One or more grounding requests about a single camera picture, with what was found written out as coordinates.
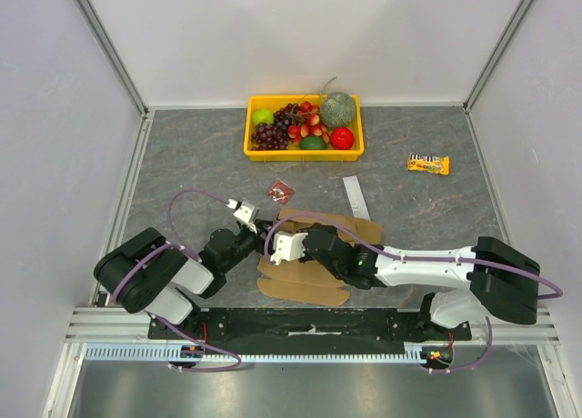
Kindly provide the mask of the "brown cardboard box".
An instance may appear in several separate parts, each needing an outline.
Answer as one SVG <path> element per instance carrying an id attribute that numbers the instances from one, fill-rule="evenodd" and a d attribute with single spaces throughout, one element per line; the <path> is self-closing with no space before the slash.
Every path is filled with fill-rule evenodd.
<path id="1" fill-rule="evenodd" d="M 348 231 L 370 244 L 380 244 L 382 225 L 369 220 L 345 215 L 324 214 Z M 309 261 L 270 264 L 261 258 L 257 271 L 262 274 L 256 284 L 259 291 L 269 297 L 287 301 L 325 306 L 341 306 L 351 293 L 347 285 L 336 279 L 324 266 Z"/>

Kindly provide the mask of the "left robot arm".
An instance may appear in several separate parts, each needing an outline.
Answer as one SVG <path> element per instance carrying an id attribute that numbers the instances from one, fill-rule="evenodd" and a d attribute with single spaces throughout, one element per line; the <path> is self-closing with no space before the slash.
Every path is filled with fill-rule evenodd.
<path id="1" fill-rule="evenodd" d="M 272 224 L 260 219 L 256 232 L 242 224 L 236 234 L 228 229 L 212 232 L 199 262 L 149 227 L 103 257 L 94 278 L 128 313 L 160 316 L 178 338 L 189 339 L 200 325 L 192 297 L 216 294 L 228 272 L 263 249 Z"/>

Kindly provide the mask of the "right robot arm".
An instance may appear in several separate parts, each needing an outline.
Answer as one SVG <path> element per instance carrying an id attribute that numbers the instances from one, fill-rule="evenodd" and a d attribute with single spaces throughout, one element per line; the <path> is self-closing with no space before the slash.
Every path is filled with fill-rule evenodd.
<path id="1" fill-rule="evenodd" d="M 416 317 L 434 340 L 464 322 L 493 316 L 507 323 L 537 321 L 539 264 L 492 236 L 445 251 L 406 251 L 343 241 L 335 227 L 305 229 L 303 261 L 316 261 L 337 280 L 358 289 L 420 284 L 437 287 Z"/>

